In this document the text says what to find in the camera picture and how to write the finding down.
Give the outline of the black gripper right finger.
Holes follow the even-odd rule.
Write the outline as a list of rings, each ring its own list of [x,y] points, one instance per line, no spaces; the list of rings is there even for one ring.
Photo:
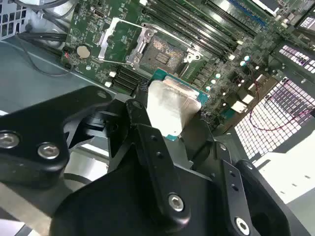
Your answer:
[[[187,153],[192,169],[213,183],[217,236],[310,234],[253,164],[232,161],[229,149],[214,139],[201,118],[187,125]]]

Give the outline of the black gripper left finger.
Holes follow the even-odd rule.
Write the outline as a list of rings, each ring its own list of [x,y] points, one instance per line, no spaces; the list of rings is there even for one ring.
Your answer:
[[[98,87],[88,86],[28,108],[0,120],[2,134],[17,140],[0,150],[1,158],[21,165],[17,175],[8,168],[1,179],[35,188],[53,186],[70,158],[70,149],[86,141],[89,117],[100,113],[118,161],[114,171],[134,162],[149,182],[152,219],[161,226],[184,226],[190,220],[177,172],[158,129],[151,126],[143,104],[135,99],[113,100]]]

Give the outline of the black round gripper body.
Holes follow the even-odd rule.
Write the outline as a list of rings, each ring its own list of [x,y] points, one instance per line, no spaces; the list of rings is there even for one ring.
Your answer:
[[[227,236],[229,231],[215,197],[214,183],[176,167],[191,218],[180,236]],[[118,170],[69,195],[58,207],[50,226],[53,236],[163,236],[151,217],[149,182],[137,163]]]

